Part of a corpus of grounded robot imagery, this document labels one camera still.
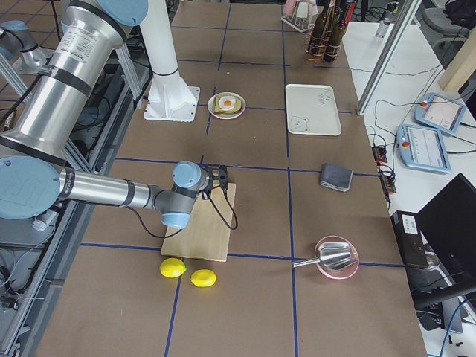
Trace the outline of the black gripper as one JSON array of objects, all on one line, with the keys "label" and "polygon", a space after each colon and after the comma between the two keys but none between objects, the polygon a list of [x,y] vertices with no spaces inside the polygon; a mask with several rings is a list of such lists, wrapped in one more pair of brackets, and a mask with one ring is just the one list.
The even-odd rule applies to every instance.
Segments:
[{"label": "black gripper", "polygon": [[220,187],[222,190],[228,189],[228,168],[225,165],[220,165],[218,168],[205,167],[208,175],[208,185],[206,190],[212,190]]}]

